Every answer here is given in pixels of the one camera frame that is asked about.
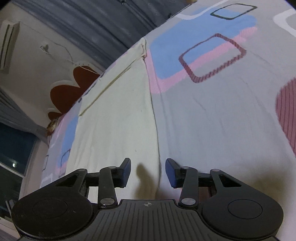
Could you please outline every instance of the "electrical wire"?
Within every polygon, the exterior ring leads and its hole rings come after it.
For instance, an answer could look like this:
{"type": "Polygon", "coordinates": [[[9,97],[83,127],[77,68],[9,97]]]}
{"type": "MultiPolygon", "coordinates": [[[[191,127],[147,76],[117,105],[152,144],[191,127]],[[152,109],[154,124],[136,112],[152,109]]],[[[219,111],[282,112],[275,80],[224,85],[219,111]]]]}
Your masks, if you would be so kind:
{"type": "MultiPolygon", "coordinates": [[[[46,53],[46,54],[50,54],[50,55],[54,56],[54,54],[52,54],[52,53],[46,51],[46,50],[45,50],[44,48],[42,48],[42,47],[43,47],[43,46],[40,46],[39,48],[40,48],[44,53],[46,53]]],[[[64,59],[64,60],[67,60],[67,61],[69,61],[69,62],[71,62],[71,63],[73,63],[73,64],[75,64],[75,65],[77,65],[77,67],[81,67],[81,68],[83,68],[83,69],[85,69],[85,70],[87,70],[87,71],[89,71],[89,72],[94,73],[94,74],[99,74],[99,73],[97,73],[97,72],[95,72],[95,71],[92,71],[92,70],[90,70],[90,69],[87,69],[87,68],[85,68],[85,67],[83,67],[83,66],[81,66],[81,65],[79,65],[79,64],[76,64],[76,63],[73,62],[72,60],[69,60],[69,59],[67,59],[67,58],[63,58],[63,57],[61,57],[61,56],[59,56],[59,57],[62,58],[62,59],[64,59]]]]}
{"type": "MultiPolygon", "coordinates": [[[[40,33],[39,31],[37,31],[36,29],[32,28],[31,26],[25,24],[24,22],[20,22],[20,23],[22,23],[23,25],[27,26],[28,28],[34,30],[35,32],[37,32],[38,34],[40,34],[41,36],[43,36],[44,38],[48,39],[46,36],[44,36],[42,33],[40,33]]],[[[65,46],[63,46],[63,45],[61,45],[61,44],[58,44],[58,43],[56,43],[56,42],[54,42],[54,41],[52,41],[52,40],[50,40],[50,39],[48,39],[48,40],[49,40],[50,42],[54,43],[55,45],[58,45],[58,46],[63,47],[63,48],[68,52],[68,54],[69,54],[71,60],[69,60],[69,59],[67,59],[67,58],[63,58],[63,57],[61,57],[61,56],[58,56],[58,57],[60,57],[60,58],[62,58],[62,59],[64,59],[64,60],[67,60],[67,61],[69,61],[69,62],[75,64],[77,67],[81,67],[81,68],[83,68],[83,69],[85,69],[85,70],[87,70],[87,71],[89,71],[89,72],[92,72],[92,73],[94,73],[94,74],[99,74],[99,73],[97,73],[97,72],[95,72],[95,71],[92,71],[92,70],[90,70],[90,69],[87,69],[87,68],[85,68],[85,67],[83,67],[83,66],[81,66],[81,65],[79,65],[79,64],[76,64],[76,63],[73,61],[73,57],[72,57],[72,55],[70,54],[69,50],[68,50],[65,46]]],[[[43,49],[42,46],[40,46],[40,49],[41,49],[43,52],[45,52],[45,53],[47,53],[47,54],[50,54],[50,55],[54,56],[52,53],[50,53],[50,52],[46,51],[45,49],[43,49]]]]}

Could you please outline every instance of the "air conditioner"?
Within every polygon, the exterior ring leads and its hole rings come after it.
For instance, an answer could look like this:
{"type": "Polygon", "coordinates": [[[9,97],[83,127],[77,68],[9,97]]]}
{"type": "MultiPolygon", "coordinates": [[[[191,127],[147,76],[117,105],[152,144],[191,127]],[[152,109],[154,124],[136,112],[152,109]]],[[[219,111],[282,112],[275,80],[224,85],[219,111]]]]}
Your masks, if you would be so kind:
{"type": "Polygon", "coordinates": [[[15,46],[19,22],[4,20],[0,28],[0,71],[8,73],[12,52],[15,46]]]}

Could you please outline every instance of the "window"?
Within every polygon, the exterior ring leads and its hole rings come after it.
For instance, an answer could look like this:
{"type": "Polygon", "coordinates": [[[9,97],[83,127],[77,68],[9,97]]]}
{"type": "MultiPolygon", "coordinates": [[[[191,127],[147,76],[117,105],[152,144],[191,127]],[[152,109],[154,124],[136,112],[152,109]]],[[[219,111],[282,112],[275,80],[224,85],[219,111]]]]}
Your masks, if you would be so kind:
{"type": "Polygon", "coordinates": [[[0,217],[8,221],[5,201],[19,199],[35,142],[35,135],[0,123],[0,217]]]}

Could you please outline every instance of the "metal pivot screw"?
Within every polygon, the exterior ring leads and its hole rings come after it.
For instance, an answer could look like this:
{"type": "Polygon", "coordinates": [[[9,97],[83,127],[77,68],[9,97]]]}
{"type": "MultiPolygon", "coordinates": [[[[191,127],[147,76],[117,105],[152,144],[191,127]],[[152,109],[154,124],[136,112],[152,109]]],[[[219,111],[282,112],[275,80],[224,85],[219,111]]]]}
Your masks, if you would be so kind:
{"type": "Polygon", "coordinates": [[[107,198],[101,199],[100,203],[103,204],[104,206],[110,206],[113,203],[115,203],[115,200],[107,197],[107,198]]]}
{"type": "Polygon", "coordinates": [[[193,205],[196,201],[193,199],[193,198],[183,198],[181,200],[181,203],[183,203],[184,205],[187,205],[187,206],[190,206],[190,205],[193,205]]]}

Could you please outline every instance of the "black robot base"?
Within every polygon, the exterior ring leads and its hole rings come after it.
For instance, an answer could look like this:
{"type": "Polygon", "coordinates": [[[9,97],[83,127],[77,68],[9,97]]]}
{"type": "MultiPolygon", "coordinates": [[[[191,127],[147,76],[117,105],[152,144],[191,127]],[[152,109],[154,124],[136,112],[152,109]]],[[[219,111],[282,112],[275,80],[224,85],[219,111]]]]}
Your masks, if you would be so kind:
{"type": "Polygon", "coordinates": [[[124,188],[131,172],[126,158],[120,167],[98,173],[78,169],[23,197],[13,207],[12,220],[21,241],[227,241],[274,237],[282,221],[281,206],[269,196],[213,169],[209,174],[165,163],[175,200],[121,200],[115,187],[124,188]],[[87,197],[98,186],[98,204],[87,197]],[[199,202],[199,187],[210,198],[199,202]]]}

